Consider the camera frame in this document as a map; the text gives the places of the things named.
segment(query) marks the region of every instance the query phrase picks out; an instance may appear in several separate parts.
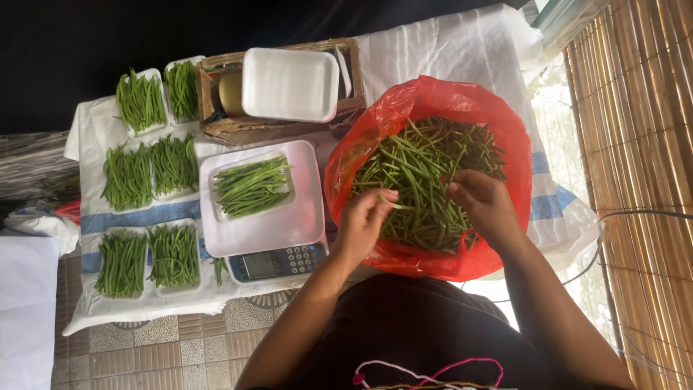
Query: tiled floor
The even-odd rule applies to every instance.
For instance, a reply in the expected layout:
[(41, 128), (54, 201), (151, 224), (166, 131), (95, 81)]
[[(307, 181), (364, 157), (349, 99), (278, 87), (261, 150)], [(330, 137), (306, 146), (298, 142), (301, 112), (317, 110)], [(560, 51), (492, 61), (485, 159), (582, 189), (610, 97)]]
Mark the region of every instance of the tiled floor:
[(80, 258), (60, 260), (52, 390), (232, 389), (247, 358), (295, 290), (229, 300), (187, 314), (60, 333), (81, 292)]

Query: bundle of green beans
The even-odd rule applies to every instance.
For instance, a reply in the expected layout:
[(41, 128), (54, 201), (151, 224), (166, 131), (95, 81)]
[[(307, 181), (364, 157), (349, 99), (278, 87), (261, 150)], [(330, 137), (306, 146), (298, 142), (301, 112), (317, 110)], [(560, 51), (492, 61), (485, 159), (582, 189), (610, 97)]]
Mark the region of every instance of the bundle of green beans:
[(219, 193), (217, 203), (229, 217), (242, 217), (267, 210), (288, 198), (290, 192), (278, 192), (286, 184), (284, 169), (293, 166), (277, 157), (221, 171), (214, 176)]
[(152, 77), (149, 80), (142, 76), (137, 78), (130, 68), (121, 76), (116, 88), (116, 103), (121, 111), (121, 120), (137, 134), (153, 124), (166, 123), (164, 104), (161, 102), (161, 80)]
[(109, 149), (103, 164), (106, 188), (101, 198), (116, 210), (138, 208), (149, 203), (152, 176), (149, 170), (149, 148), (140, 143), (137, 151), (125, 151), (125, 145)]
[(195, 67), (190, 61), (164, 69), (173, 118), (195, 119), (198, 115), (198, 91), (195, 89)]
[(161, 138), (151, 148), (157, 195), (175, 190), (192, 188), (198, 190), (198, 161), (195, 159), (194, 137), (190, 134), (181, 140), (171, 135)]
[(226, 273), (229, 273), (229, 269), (228, 267), (226, 267), (226, 262), (224, 261), (223, 257), (212, 257), (212, 259), (212, 261), (214, 262), (214, 274), (217, 278), (217, 286), (221, 287), (221, 270), (224, 270), (226, 271)]
[(161, 226), (149, 232), (154, 266), (147, 280), (156, 286), (194, 286), (200, 282), (198, 241), (189, 226)]
[[(467, 214), (444, 197), (449, 183), (440, 176), (457, 169), (474, 169), (505, 180), (504, 162), (486, 126), (428, 117), (410, 119), (398, 135), (386, 137), (356, 171), (352, 195), (369, 188), (399, 192), (380, 232), (382, 238), (406, 246), (454, 254), (462, 233), (471, 227)], [(476, 239), (465, 235), (468, 248)]]
[(144, 236), (104, 235), (98, 246), (101, 252), (101, 272), (94, 285), (100, 294), (132, 297), (144, 290), (144, 257), (147, 239)]

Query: styrofoam tray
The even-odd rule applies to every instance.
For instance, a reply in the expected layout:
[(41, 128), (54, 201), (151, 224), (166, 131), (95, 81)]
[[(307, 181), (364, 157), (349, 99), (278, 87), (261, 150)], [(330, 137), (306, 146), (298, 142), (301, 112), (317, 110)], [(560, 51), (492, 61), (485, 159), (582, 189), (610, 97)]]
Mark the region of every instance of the styrofoam tray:
[[(191, 218), (185, 218), (185, 219), (177, 219), (175, 221), (169, 221), (169, 222), (164, 222), (164, 223), (158, 223), (156, 225), (148, 226), (149, 229), (151, 229), (152, 232), (156, 232), (156, 229), (162, 227), (162, 226), (167, 226), (169, 228), (175, 228), (178, 226), (190, 226), (195, 230), (195, 249), (198, 254), (198, 275), (200, 276), (200, 281), (194, 285), (194, 286), (184, 286), (184, 287), (158, 287), (156, 288), (156, 294), (162, 298), (166, 298), (169, 296), (175, 296), (175, 295), (180, 295), (180, 294), (186, 294), (190, 293), (193, 291), (197, 291), (200, 288), (202, 288), (202, 272), (200, 270), (200, 247), (199, 247), (199, 242), (200, 242), (200, 234), (198, 232), (198, 225), (195, 223), (194, 219)], [(152, 251), (152, 267), (154, 266), (154, 251)]]
[[(142, 145), (140, 145), (140, 144), (128, 145), (125, 147), (125, 151), (134, 152), (134, 151), (137, 151), (140, 147), (142, 147)], [(152, 167), (152, 160), (151, 159), (149, 159), (149, 175), (150, 175), (150, 180), (152, 182), (152, 199), (149, 201), (149, 203), (147, 203), (141, 207), (124, 209), (124, 210), (116, 210), (115, 207), (113, 207), (110, 203), (108, 203), (108, 207), (110, 208), (112, 214), (114, 214), (114, 215), (128, 214), (131, 212), (147, 210), (150, 207), (152, 207), (152, 204), (154, 204), (154, 199), (156, 198), (156, 191), (154, 188), (154, 186), (155, 186), (154, 168)]]
[[(271, 151), (284, 153), (291, 165), (294, 201), (266, 213), (220, 222), (214, 212), (210, 177), (214, 169)], [(215, 155), (200, 167), (200, 211), (207, 252), (214, 257), (243, 255), (288, 246), (314, 244), (325, 231), (322, 188), (313, 146), (303, 140)]]
[(252, 117), (326, 123), (337, 110), (340, 68), (321, 51), (253, 48), (243, 56), (241, 100)]
[[(99, 244), (103, 243), (103, 236), (104, 235), (113, 235), (113, 234), (122, 235), (123, 233), (125, 233), (128, 236), (138, 235), (138, 236), (146, 237), (147, 236), (147, 229), (145, 229), (145, 228), (118, 228), (118, 227), (108, 228), (103, 233), (103, 235), (101, 236), (101, 238), (100, 238), (101, 241), (99, 242)], [(109, 299), (129, 299), (129, 300), (141, 299), (142, 297), (144, 297), (144, 295), (145, 295), (144, 290), (146, 289), (146, 276), (145, 276), (145, 274), (147, 272), (147, 251), (148, 250), (149, 250), (149, 245), (145, 245), (144, 246), (144, 253), (142, 253), (142, 256), (144, 256), (144, 266), (142, 267), (142, 275), (141, 275), (143, 291), (140, 291), (138, 294), (133, 294), (131, 297), (111, 296), (109, 294), (101, 294), (101, 295), (103, 295), (104, 297), (109, 298)], [(103, 258), (101, 258), (101, 267), (99, 267), (99, 270), (98, 270), (99, 275), (101, 275), (102, 272), (103, 272)]]
[(137, 136), (134, 134), (134, 130), (130, 125), (128, 125), (128, 137), (130, 139), (140, 139), (144, 137), (145, 135), (149, 134), (154, 134), (157, 131), (163, 130), (167, 127), (168, 125), (168, 104), (166, 100), (166, 94), (164, 93), (164, 80), (161, 78), (161, 72), (156, 69), (156, 68), (151, 68), (147, 70), (143, 70), (137, 74), (135, 74), (137, 78), (140, 78), (141, 76), (144, 76), (146, 80), (151, 80), (152, 77), (158, 78), (161, 82), (159, 83), (159, 93), (161, 94), (161, 104), (164, 105), (164, 115), (166, 118), (164, 118), (164, 122), (162, 124), (153, 124), (146, 129), (140, 131), (137, 133)]
[[(198, 62), (202, 61), (203, 58), (207, 58), (207, 57), (195, 56), (195, 57), (190, 57), (190, 58), (184, 58), (184, 59), (178, 60), (178, 61), (172, 61), (172, 62), (168, 63), (168, 65), (166, 65), (166, 68), (164, 68), (164, 69), (171, 69), (176, 64), (182, 64), (182, 63), (188, 62), (188, 61), (192, 62), (193, 66), (195, 66), (198, 64)], [(171, 126), (181, 126), (183, 124), (189, 124), (193, 121), (196, 121), (197, 119), (190, 120), (188, 118), (183, 118), (178, 122), (175, 121), (175, 117), (173, 116), (173, 102), (168, 98), (168, 83), (163, 83), (163, 84), (164, 84), (164, 96), (166, 97), (166, 112), (168, 113), (168, 122), (171, 124)]]
[[(272, 158), (277, 158), (277, 157), (285, 158), (288, 161), (288, 158), (286, 157), (286, 154), (284, 154), (283, 151), (274, 150), (274, 151), (269, 151), (267, 153), (263, 153), (260, 155), (254, 155), (250, 158), (246, 158), (245, 160), (232, 162), (231, 164), (225, 165), (223, 167), (212, 169), (212, 172), (209, 175), (209, 180), (210, 180), (209, 188), (211, 188), (211, 189), (216, 188), (216, 183), (219, 181), (219, 179), (214, 178), (214, 176), (217, 176), (221, 171), (225, 171), (227, 169), (234, 168), (234, 167), (241, 167), (241, 166), (247, 165), (247, 164), (253, 164), (255, 162), (271, 160)], [(280, 188), (278, 188), (277, 191), (278, 192), (290, 192), (291, 194), (286, 199), (284, 199), (283, 201), (274, 205), (272, 208), (261, 211), (261, 212), (257, 212), (255, 214), (245, 215), (243, 217), (230, 217), (229, 215), (224, 213), (224, 211), (221, 208), (221, 205), (219, 205), (219, 203), (217, 203), (217, 201), (219, 200), (221, 195), (218, 192), (212, 191), (211, 197), (212, 197), (212, 201), (214, 202), (214, 213), (216, 214), (216, 217), (219, 220), (219, 222), (229, 223), (229, 222), (231, 222), (235, 219), (238, 219), (238, 218), (247, 218), (247, 217), (252, 217), (252, 216), (257, 217), (257, 216), (260, 216), (261, 214), (273, 212), (277, 208), (285, 207), (285, 206), (291, 204), (291, 202), (293, 202), (294, 199), (296, 198), (296, 191), (294, 191), (294, 183), (293, 183), (293, 180), (291, 180), (291, 169), (285, 168), (285, 169), (282, 169), (282, 171), (286, 175), (286, 184), (284, 184)]]

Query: plastic bag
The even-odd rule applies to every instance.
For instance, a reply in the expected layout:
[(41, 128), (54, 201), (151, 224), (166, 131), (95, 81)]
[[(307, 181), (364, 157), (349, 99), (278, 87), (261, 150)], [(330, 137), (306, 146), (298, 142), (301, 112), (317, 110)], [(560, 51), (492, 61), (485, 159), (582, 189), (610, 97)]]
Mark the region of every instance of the plastic bag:
[[(522, 119), (498, 96), (470, 83), (452, 83), (420, 76), (387, 90), (340, 141), (325, 168), (324, 191), (330, 215), (339, 224), (351, 196), (353, 177), (382, 138), (399, 133), (407, 121), (438, 116), (458, 122), (488, 124), (495, 145), (507, 152), (503, 171), (520, 225), (527, 229), (532, 196), (529, 137)], [(498, 254), (483, 240), (469, 249), (464, 240), (458, 254), (430, 252), (379, 239), (365, 264), (400, 275), (430, 276), (463, 282), (502, 267)]]
[(70, 221), (80, 224), (80, 205), (82, 201), (80, 199), (67, 203), (66, 205), (60, 206), (55, 209), (55, 213), (61, 217), (67, 218)]

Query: digital scale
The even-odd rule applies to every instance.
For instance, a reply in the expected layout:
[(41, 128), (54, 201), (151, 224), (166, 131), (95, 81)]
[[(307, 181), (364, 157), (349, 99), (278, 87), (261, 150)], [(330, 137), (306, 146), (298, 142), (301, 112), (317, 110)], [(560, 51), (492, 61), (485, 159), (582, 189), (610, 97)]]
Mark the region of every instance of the digital scale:
[(232, 277), (238, 283), (255, 283), (312, 273), (327, 256), (322, 242), (229, 257)]

